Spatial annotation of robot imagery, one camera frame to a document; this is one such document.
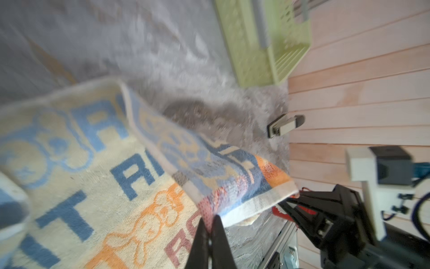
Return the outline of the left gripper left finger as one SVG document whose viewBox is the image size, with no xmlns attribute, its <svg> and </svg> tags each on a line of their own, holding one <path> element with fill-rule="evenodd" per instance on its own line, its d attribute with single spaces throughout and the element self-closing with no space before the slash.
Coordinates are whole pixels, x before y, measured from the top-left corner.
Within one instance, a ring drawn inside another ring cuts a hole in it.
<svg viewBox="0 0 430 269">
<path fill-rule="evenodd" d="M 185 269 L 209 268 L 210 238 L 203 219 L 200 219 Z"/>
</svg>

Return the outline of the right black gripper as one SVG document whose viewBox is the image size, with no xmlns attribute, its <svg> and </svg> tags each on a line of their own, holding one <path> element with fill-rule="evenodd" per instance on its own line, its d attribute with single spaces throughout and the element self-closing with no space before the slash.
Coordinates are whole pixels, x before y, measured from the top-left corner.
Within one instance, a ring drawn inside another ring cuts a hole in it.
<svg viewBox="0 0 430 269">
<path fill-rule="evenodd" d="M 310 242 L 320 249 L 324 269 L 371 269 L 376 264 L 374 228 L 358 192 L 336 185 L 332 192 L 302 192 L 278 206 L 296 223 Z M 331 221 L 321 238 L 310 209 L 326 213 Z"/>
</svg>

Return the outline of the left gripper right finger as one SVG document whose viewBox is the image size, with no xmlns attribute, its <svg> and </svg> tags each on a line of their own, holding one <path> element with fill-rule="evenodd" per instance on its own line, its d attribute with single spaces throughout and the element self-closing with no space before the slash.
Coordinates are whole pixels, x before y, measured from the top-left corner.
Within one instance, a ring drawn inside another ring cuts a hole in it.
<svg viewBox="0 0 430 269">
<path fill-rule="evenodd" d="M 213 269 L 237 269 L 221 217 L 216 215 L 211 231 Z"/>
</svg>

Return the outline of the red white blue towel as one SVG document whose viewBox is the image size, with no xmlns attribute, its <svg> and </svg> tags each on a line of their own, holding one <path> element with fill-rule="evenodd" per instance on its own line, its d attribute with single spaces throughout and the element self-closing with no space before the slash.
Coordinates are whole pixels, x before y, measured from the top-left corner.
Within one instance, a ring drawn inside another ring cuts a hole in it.
<svg viewBox="0 0 430 269">
<path fill-rule="evenodd" d="M 232 226 L 297 194 L 117 79 L 1 109 L 3 269 L 182 269 L 200 219 Z"/>
</svg>

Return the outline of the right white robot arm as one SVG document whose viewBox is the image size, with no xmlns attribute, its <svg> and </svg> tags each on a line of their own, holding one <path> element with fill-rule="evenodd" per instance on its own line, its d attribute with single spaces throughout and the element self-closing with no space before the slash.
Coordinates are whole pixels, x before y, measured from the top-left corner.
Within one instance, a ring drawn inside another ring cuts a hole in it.
<svg viewBox="0 0 430 269">
<path fill-rule="evenodd" d="M 427 269 L 430 244 L 390 224 L 377 239 L 358 192 L 301 192 L 279 206 L 320 250 L 324 269 Z"/>
</svg>

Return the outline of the light green plastic basket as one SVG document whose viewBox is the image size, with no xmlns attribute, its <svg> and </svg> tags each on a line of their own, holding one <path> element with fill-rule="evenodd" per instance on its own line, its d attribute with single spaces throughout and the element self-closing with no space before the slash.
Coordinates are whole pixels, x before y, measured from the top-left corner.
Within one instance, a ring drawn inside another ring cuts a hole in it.
<svg viewBox="0 0 430 269">
<path fill-rule="evenodd" d="M 311 47 L 308 1 L 215 1 L 219 25 L 237 83 L 242 88 L 279 85 Z"/>
</svg>

